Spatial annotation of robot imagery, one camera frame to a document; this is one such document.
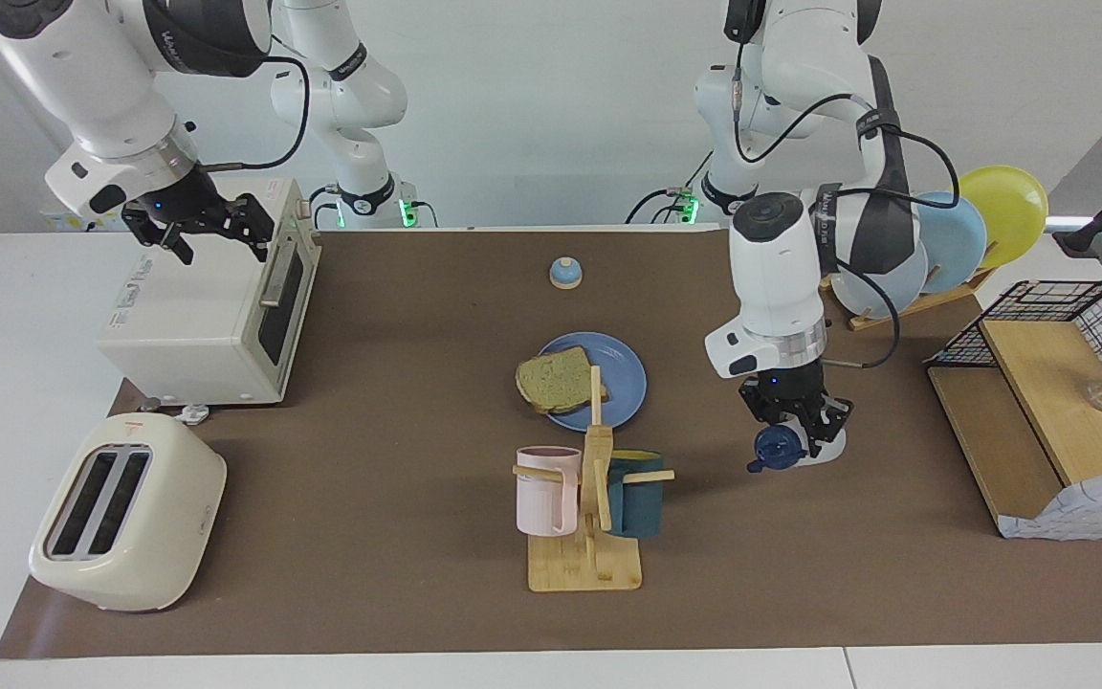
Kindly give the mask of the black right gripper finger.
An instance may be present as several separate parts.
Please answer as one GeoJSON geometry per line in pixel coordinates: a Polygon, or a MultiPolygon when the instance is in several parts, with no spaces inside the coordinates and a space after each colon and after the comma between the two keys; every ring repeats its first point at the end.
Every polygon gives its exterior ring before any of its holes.
{"type": "Polygon", "coordinates": [[[276,220],[252,193],[241,193],[231,201],[231,239],[240,241],[264,263],[270,252],[276,220]]]}
{"type": "Polygon", "coordinates": [[[181,235],[179,223],[156,224],[140,206],[122,206],[120,217],[127,230],[144,247],[161,247],[184,265],[192,265],[195,252],[181,235]]]}

